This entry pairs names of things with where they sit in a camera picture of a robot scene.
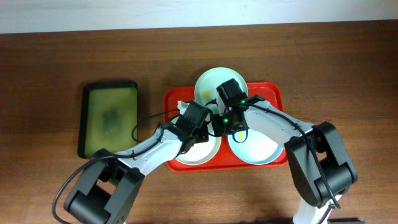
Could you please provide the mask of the mint green plate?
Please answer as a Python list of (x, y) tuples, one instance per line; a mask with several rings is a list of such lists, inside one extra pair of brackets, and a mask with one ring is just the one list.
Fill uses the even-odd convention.
[(205, 105), (216, 99), (217, 104), (209, 104), (207, 107), (212, 110), (213, 114), (220, 114), (218, 107), (221, 106), (221, 109), (224, 110), (225, 106), (216, 88), (232, 78), (237, 81), (240, 89), (248, 95), (248, 86), (238, 72), (226, 67), (216, 67), (207, 70), (197, 80), (194, 90), (195, 101)]

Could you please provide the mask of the cream white plate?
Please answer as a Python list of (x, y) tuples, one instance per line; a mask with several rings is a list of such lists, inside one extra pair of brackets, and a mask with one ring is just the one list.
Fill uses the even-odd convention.
[(176, 160), (188, 166), (197, 166), (211, 160), (219, 151), (221, 137), (210, 136), (207, 142), (195, 143), (190, 150), (176, 157)]

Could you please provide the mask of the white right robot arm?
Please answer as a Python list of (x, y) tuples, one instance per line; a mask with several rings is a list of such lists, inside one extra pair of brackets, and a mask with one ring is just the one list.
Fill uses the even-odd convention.
[(301, 196), (293, 223), (328, 223), (358, 172), (335, 126), (295, 119), (259, 95), (248, 96), (235, 79), (217, 87), (222, 135), (252, 129), (281, 145)]

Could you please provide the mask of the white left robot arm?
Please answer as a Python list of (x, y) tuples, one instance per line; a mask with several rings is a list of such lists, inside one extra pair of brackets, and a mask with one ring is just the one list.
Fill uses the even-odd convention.
[(78, 177), (63, 208), (80, 223), (124, 223), (145, 179), (158, 166), (206, 141), (206, 106), (191, 101), (182, 114), (159, 124), (155, 133), (115, 154), (101, 149), (72, 176)]

